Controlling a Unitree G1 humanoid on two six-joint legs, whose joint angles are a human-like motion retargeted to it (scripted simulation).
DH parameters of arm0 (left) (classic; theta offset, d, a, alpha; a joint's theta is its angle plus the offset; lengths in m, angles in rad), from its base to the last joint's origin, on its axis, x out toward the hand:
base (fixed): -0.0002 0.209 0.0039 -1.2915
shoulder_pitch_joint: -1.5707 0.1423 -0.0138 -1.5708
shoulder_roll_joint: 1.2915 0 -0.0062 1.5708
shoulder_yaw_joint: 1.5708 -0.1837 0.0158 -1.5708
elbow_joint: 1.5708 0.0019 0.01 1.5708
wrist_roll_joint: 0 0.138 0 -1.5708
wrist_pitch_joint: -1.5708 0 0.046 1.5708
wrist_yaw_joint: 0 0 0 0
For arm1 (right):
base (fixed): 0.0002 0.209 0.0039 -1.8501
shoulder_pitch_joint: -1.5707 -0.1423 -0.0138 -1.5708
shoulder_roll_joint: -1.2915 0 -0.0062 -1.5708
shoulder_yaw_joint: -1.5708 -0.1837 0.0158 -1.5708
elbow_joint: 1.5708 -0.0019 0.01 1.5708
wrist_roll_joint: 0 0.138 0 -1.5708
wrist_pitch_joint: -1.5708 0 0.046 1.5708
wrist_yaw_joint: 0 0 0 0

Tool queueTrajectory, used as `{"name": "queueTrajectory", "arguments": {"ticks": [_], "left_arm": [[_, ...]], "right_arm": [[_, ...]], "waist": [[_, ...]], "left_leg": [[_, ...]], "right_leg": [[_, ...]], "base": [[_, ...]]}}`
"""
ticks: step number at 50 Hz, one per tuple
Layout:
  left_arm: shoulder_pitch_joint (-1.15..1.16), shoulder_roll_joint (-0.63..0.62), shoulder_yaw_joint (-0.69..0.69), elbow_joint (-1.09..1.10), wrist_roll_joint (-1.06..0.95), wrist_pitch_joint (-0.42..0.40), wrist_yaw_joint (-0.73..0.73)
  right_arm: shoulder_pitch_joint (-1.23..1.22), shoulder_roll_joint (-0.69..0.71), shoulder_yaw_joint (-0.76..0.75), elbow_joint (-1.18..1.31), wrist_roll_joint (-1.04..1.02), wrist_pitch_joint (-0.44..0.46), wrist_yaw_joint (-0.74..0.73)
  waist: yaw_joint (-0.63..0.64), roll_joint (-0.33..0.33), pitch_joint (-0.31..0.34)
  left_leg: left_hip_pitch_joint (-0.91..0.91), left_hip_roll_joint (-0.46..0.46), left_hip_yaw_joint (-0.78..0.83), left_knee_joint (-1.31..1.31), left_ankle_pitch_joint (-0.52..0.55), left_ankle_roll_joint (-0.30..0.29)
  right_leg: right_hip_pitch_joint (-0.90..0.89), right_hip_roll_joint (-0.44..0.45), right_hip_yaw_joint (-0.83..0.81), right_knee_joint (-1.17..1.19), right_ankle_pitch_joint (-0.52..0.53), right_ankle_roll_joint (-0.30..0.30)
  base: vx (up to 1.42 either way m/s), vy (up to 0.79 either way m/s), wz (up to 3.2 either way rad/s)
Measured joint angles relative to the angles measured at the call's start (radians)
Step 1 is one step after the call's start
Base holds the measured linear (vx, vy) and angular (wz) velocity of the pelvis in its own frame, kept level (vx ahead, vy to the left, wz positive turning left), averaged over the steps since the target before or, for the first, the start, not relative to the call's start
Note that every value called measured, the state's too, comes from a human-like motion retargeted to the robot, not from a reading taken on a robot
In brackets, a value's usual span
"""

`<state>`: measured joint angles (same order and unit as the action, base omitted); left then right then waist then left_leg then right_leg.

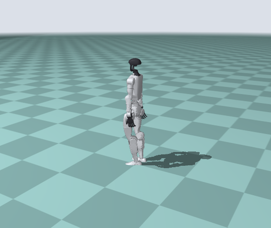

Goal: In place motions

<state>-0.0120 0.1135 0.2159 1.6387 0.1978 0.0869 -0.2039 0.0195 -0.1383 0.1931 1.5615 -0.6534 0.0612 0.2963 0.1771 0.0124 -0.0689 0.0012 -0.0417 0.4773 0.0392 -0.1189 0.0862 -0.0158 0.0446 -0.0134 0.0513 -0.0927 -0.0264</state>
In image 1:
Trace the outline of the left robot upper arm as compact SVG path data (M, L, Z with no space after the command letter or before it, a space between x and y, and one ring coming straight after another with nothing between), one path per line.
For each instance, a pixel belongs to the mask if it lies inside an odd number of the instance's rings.
M133 94L133 85L135 83L135 78L134 77L130 77L127 79L127 92L128 92L128 95L131 100L132 100L132 94Z

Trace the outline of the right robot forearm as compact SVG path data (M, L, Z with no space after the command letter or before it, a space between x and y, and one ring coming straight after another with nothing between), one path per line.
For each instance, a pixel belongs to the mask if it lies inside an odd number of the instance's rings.
M143 105L142 105L142 93L141 93L141 99L138 100L137 102L139 102L139 105L141 105L141 107L143 107Z

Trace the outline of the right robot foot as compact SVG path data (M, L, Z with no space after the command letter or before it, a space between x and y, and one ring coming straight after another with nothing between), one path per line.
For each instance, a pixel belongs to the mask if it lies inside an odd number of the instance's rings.
M133 158L132 158L132 159L133 159ZM133 159L133 160L134 160L134 159ZM138 161L146 162L146 159L145 159L145 158L139 159L139 157L138 157Z

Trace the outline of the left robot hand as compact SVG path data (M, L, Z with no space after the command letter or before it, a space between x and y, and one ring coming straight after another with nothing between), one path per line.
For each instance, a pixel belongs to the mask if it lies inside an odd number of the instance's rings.
M127 119L126 124L128 124L129 127L134 127L135 124L134 124L134 121L133 121L133 119L132 119L132 113L131 113L131 117L127 117L127 118L128 118L128 119Z

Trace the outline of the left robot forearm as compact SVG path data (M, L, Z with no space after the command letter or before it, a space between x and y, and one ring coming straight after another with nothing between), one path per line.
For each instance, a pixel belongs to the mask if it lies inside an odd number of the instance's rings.
M132 102L131 102L131 98L129 96L126 96L125 97L125 101L126 101L126 112L127 112L127 116L128 117L131 117L131 112L132 112L132 109L131 109L131 105L132 105Z

